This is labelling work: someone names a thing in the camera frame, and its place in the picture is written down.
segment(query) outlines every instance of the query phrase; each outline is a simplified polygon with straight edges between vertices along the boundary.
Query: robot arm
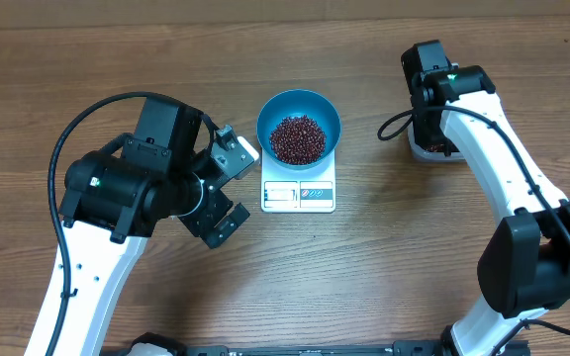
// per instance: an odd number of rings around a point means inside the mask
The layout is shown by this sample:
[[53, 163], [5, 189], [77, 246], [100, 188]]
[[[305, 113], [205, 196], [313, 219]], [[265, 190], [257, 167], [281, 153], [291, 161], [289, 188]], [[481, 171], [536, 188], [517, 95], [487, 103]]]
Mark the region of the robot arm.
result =
[[[439, 41], [415, 44], [402, 55], [402, 65], [414, 106], [413, 152], [421, 158], [438, 154], [437, 161], [464, 157], [492, 208], [497, 230], [477, 269], [482, 295], [441, 340], [443, 351], [453, 355], [489, 355], [521, 320], [538, 318], [570, 299], [570, 249], [503, 138], [450, 107], [478, 113], [503, 131], [569, 232], [570, 203], [524, 149], [482, 68], [452, 64]], [[436, 109], [442, 106], [450, 110]], [[544, 237], [548, 242], [540, 245]]]
[[[98, 355], [116, 302], [155, 224], [169, 216], [210, 248], [249, 217], [221, 188], [258, 163], [258, 152], [230, 126], [217, 128], [188, 105], [153, 93], [134, 134], [121, 134], [74, 162], [60, 205], [69, 249], [71, 288], [54, 355]], [[211, 141], [193, 150], [204, 123]], [[122, 148], [119, 157], [113, 154]], [[44, 355], [63, 290], [60, 248], [26, 355]]]

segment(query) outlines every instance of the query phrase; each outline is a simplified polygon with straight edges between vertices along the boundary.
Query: digital kitchen scale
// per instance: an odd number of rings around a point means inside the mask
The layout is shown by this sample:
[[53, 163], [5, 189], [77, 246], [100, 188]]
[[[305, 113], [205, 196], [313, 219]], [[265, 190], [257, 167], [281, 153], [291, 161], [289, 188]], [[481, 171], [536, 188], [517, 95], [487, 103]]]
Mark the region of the digital kitchen scale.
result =
[[293, 170], [263, 150], [261, 208], [267, 213], [332, 213], [335, 210], [335, 152], [320, 164]]

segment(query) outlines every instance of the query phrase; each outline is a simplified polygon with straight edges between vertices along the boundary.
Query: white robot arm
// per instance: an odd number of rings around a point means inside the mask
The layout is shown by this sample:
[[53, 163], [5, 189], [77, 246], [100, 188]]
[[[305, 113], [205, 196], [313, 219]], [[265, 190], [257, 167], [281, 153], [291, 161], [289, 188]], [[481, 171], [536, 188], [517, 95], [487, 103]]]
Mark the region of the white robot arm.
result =
[[[466, 317], [446, 329], [443, 349], [455, 356], [491, 355], [505, 352], [505, 343], [521, 325], [561, 329], [527, 320], [570, 299], [566, 196], [524, 149], [482, 68], [452, 64], [439, 41], [415, 44], [402, 55], [402, 66], [414, 107], [404, 113], [411, 115], [409, 141], [414, 156], [439, 162], [464, 158], [488, 198], [497, 225], [479, 261], [483, 294]], [[382, 136], [397, 118], [382, 126], [380, 139], [397, 134]], [[543, 236], [549, 242], [538, 246]]]
[[[71, 294], [54, 355], [98, 355], [127, 277], [140, 259], [147, 237], [128, 236], [118, 244], [111, 231], [87, 222], [65, 228], [71, 265]], [[63, 287], [60, 249], [26, 355], [45, 355], [58, 315]]]

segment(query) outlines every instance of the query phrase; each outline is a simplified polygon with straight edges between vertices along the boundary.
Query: red bean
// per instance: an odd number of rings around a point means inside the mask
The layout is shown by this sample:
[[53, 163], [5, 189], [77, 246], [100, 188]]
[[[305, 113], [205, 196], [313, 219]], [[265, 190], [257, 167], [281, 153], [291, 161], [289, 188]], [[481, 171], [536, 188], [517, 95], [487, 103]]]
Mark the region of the red bean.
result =
[[307, 115], [283, 119], [269, 136], [276, 158], [295, 165], [310, 164], [320, 159], [326, 141], [327, 135]]

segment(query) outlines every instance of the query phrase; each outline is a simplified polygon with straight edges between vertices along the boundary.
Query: blue bowl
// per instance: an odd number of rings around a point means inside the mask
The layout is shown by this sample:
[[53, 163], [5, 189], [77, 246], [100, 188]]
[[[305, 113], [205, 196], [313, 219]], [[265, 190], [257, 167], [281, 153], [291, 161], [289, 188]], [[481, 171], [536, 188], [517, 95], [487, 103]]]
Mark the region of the blue bowl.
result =
[[[302, 117], [303, 115], [307, 115], [310, 119], [316, 121], [327, 135], [325, 151], [314, 163], [295, 165], [282, 162], [276, 158], [276, 153], [272, 150], [269, 137], [283, 119], [287, 117]], [[342, 124], [332, 102], [318, 93], [305, 89], [284, 91], [270, 99], [261, 109], [256, 122], [258, 143], [278, 164], [288, 169], [304, 170], [319, 165], [333, 152], [340, 141], [341, 134]]]

